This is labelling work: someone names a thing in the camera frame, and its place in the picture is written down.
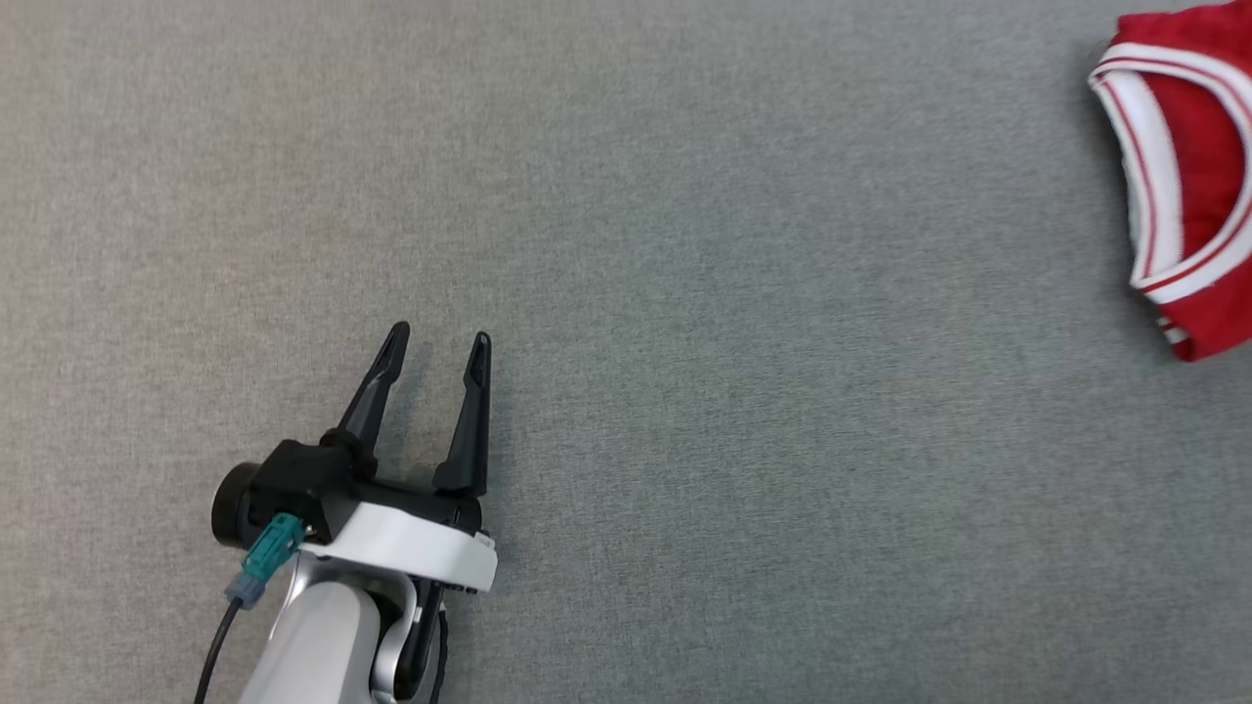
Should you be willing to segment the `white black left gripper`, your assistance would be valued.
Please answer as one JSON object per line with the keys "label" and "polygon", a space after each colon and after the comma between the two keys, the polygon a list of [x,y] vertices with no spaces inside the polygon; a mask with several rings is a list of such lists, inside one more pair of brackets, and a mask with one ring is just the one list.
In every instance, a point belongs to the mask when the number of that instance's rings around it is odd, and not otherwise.
{"label": "white black left gripper", "polygon": [[[338,431],[352,435],[371,456],[394,380],[403,367],[411,326],[391,327],[379,352],[341,415]],[[475,334],[464,368],[464,401],[447,458],[434,468],[438,492],[381,480],[352,487],[358,500],[351,517],[327,545],[300,547],[318,557],[403,572],[467,593],[490,593],[498,567],[495,542],[485,531],[480,499],[490,472],[492,339]]]}

